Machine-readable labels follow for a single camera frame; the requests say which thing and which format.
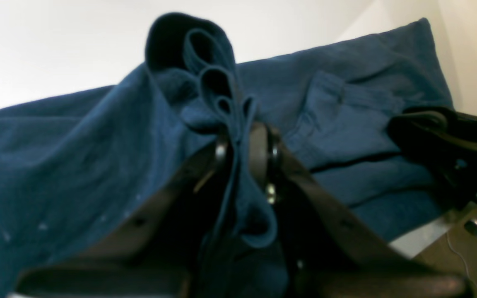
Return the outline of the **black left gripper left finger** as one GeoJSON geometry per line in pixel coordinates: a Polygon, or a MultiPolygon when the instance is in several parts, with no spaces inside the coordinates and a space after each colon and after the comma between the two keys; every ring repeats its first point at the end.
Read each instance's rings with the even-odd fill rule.
{"type": "Polygon", "coordinates": [[[188,158],[112,233],[76,256],[19,276],[26,298],[195,298],[204,237],[232,165],[229,137],[188,158]]]}

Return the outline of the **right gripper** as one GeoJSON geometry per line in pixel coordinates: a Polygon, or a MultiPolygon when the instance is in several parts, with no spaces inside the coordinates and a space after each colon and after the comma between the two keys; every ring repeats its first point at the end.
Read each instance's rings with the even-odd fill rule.
{"type": "MultiPolygon", "coordinates": [[[[446,107],[415,107],[392,117],[388,135],[445,185],[477,198],[477,116],[446,107]]],[[[477,236],[477,218],[464,224],[477,236]]]]}

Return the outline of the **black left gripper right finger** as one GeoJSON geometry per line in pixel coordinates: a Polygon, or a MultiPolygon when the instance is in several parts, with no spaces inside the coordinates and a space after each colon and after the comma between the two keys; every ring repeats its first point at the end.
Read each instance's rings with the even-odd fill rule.
{"type": "Polygon", "coordinates": [[[251,173],[277,218],[287,298],[471,296],[465,277],[390,248],[314,180],[267,124],[253,124],[249,153],[251,173]]]}

